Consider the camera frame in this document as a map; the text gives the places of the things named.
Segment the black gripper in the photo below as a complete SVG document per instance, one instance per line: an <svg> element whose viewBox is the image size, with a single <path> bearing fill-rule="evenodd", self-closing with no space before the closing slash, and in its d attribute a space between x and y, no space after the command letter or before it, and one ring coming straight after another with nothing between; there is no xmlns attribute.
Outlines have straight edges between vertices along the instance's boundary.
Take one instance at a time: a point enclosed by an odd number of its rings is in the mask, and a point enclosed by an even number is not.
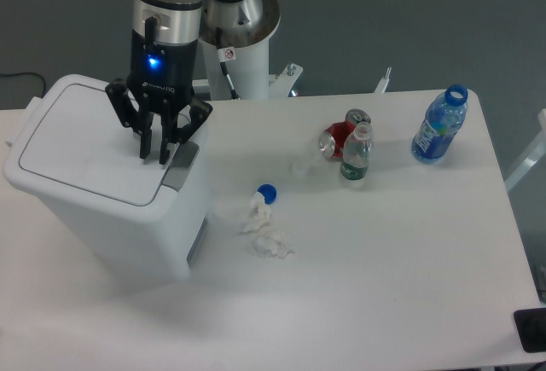
<svg viewBox="0 0 546 371"><path fill-rule="evenodd" d="M196 41L161 42L157 15L144 21L144 33L132 32L130 74L126 79L113 80L105 91L119 122L140 136L141 159L146 159L151 150L151 113L161 117L161 165L170 158L168 144L186 143L212 113L210 103L192 99L190 92L196 50ZM179 127L179 112L187 105L190 121Z"/></svg>

